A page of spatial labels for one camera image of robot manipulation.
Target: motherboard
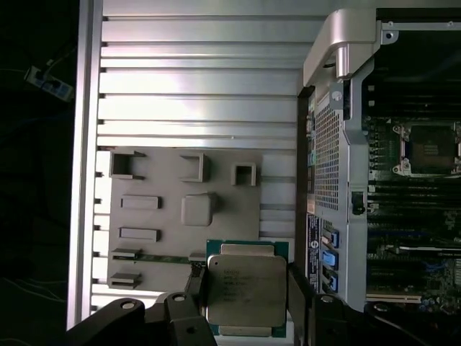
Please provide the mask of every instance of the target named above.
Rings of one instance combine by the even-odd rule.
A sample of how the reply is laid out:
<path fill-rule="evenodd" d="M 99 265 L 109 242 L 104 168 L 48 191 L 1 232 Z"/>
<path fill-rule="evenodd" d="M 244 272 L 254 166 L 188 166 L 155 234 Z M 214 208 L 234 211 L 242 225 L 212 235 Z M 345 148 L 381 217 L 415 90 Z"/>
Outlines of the motherboard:
<path fill-rule="evenodd" d="M 371 78 L 367 300 L 461 309 L 461 122 L 455 83 Z"/>

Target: white plastic connector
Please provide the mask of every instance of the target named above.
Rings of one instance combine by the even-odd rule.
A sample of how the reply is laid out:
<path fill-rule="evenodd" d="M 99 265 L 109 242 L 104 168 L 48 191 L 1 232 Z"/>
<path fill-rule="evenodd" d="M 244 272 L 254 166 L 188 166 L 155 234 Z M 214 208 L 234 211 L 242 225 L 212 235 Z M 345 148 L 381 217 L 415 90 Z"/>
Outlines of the white plastic connector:
<path fill-rule="evenodd" d="M 40 72 L 40 69 L 32 66 L 30 70 L 25 75 L 25 80 L 32 85 L 35 85 L 37 88 L 40 88 L 48 94 L 61 99 L 63 101 L 69 102 L 73 99 L 74 89 L 67 83 L 64 83 L 60 79 L 57 79 L 53 76 L 47 74 L 42 79 L 37 77 L 37 72 Z"/>

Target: dark background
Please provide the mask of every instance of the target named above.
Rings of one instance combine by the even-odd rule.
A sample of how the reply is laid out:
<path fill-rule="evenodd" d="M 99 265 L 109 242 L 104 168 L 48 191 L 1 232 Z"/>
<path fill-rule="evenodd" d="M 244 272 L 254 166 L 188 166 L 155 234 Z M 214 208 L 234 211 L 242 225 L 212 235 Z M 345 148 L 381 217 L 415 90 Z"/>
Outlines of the dark background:
<path fill-rule="evenodd" d="M 76 47 L 78 16 L 78 0 L 0 4 L 1 346 L 41 345 L 66 328 L 74 102 L 23 79 Z M 75 86 L 76 52 L 50 74 Z M 34 294 L 47 289 L 62 301 Z"/>

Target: mesh grille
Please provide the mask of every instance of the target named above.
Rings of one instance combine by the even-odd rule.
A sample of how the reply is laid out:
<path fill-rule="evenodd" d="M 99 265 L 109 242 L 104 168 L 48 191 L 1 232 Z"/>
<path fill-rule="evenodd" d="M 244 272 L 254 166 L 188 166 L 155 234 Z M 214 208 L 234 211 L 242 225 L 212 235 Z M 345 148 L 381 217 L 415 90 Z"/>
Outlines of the mesh grille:
<path fill-rule="evenodd" d="M 339 116 L 327 103 L 315 115 L 315 204 L 338 210 Z"/>

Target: screw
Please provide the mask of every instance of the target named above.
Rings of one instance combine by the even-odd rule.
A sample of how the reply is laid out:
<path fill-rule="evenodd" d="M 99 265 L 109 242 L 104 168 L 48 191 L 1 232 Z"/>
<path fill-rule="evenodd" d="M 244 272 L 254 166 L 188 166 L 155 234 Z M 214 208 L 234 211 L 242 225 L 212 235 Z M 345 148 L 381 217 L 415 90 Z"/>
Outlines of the screw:
<path fill-rule="evenodd" d="M 387 305 L 378 303 L 374 306 L 375 310 L 378 310 L 379 312 L 388 312 L 389 308 Z"/>
<path fill-rule="evenodd" d="M 177 295 L 177 296 L 174 296 L 174 297 L 173 297 L 173 300 L 174 300 L 174 301 L 185 301 L 185 300 L 186 300 L 186 297 Z"/>
<path fill-rule="evenodd" d="M 128 301 L 127 303 L 122 304 L 122 309 L 125 309 L 125 310 L 130 310 L 134 307 L 135 307 L 135 304 L 132 303 L 131 301 Z"/>
<path fill-rule="evenodd" d="M 335 100 L 335 101 L 341 101 L 341 99 L 343 98 L 343 94 L 341 92 L 333 92 L 331 94 L 331 97 Z"/>
<path fill-rule="evenodd" d="M 333 303 L 334 298 L 332 296 L 322 296 L 320 300 L 324 303 Z"/>

